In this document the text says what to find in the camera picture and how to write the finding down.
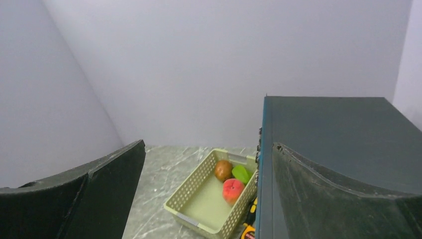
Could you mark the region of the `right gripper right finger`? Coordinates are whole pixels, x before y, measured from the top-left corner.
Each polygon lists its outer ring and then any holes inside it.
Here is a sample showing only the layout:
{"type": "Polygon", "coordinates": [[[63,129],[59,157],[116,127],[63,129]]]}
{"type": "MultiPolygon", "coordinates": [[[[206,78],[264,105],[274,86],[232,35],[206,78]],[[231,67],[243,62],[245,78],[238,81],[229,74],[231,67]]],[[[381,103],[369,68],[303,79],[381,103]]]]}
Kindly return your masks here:
{"type": "Polygon", "coordinates": [[[421,195],[352,179],[281,143],[272,160],[290,238],[421,238],[421,195]]]}

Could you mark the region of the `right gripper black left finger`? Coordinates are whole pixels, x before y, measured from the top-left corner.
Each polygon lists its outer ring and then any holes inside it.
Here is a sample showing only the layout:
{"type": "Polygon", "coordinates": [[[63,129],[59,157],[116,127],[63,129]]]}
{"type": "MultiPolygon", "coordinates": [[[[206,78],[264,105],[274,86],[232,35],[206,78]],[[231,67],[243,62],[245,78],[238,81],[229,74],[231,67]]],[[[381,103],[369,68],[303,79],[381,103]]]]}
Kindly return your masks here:
{"type": "Polygon", "coordinates": [[[138,140],[62,173],[1,188],[1,238],[122,238],[145,156],[138,140]]]}

